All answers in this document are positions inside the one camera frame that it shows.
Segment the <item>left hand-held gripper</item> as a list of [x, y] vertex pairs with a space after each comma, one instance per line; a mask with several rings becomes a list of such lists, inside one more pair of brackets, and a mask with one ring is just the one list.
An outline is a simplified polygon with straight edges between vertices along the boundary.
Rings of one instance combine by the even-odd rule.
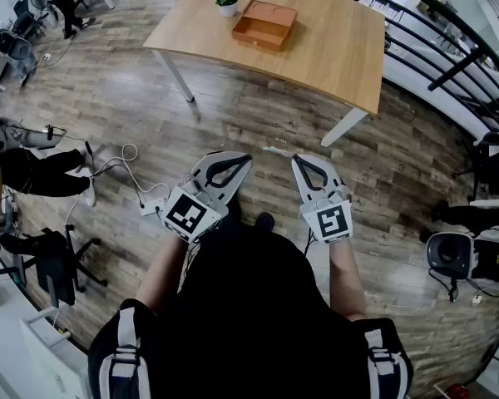
[[[252, 166], [250, 154], [216, 151], [203, 157], [176, 186], [161, 212], [165, 228], [191, 244], [225, 216]], [[202, 184], [210, 184], [215, 195]]]

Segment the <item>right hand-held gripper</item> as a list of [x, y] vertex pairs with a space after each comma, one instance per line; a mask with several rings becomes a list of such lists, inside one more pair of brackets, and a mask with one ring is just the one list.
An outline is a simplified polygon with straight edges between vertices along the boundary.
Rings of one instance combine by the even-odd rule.
[[[304, 202], [300, 213], [314, 237], [326, 244], [349, 239], [353, 233], [351, 201], [335, 168], [313, 155], [296, 154], [292, 158], [292, 169]], [[308, 170], [322, 179], [321, 186], [312, 183]]]

